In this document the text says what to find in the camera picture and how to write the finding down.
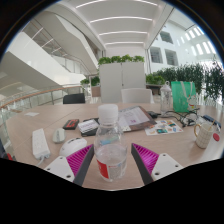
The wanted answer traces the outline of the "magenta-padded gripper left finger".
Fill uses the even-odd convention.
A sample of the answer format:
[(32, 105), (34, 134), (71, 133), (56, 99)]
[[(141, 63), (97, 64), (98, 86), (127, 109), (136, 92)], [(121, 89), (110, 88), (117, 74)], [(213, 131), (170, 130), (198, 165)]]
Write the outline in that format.
[(94, 146), (88, 145), (67, 157), (58, 156), (45, 171), (82, 186), (93, 155)]

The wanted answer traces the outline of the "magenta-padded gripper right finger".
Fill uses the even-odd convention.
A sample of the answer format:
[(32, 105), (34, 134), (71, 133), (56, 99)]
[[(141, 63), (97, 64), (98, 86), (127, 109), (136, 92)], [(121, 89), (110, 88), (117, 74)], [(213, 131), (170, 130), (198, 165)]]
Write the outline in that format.
[(182, 165), (167, 153), (157, 154), (154, 151), (135, 143), (131, 145), (131, 154), (145, 185), (183, 168)]

